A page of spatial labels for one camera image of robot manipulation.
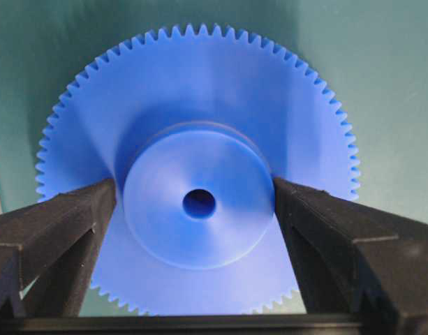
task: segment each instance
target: teal background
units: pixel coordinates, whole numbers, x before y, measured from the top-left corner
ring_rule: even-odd
[[[51,107],[92,59],[166,25],[230,24],[297,53],[337,92],[362,164],[359,202],[428,222],[428,1],[0,1],[0,196],[34,203]],[[277,311],[302,311],[284,300]],[[125,314],[90,291],[83,314]]]

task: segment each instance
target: spur gear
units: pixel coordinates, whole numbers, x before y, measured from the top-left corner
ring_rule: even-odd
[[[356,198],[341,103],[308,64],[259,35],[189,24],[136,36],[86,66],[59,100],[37,191],[46,200],[115,179],[92,287],[130,310],[249,313],[280,302],[297,283],[272,177]]]

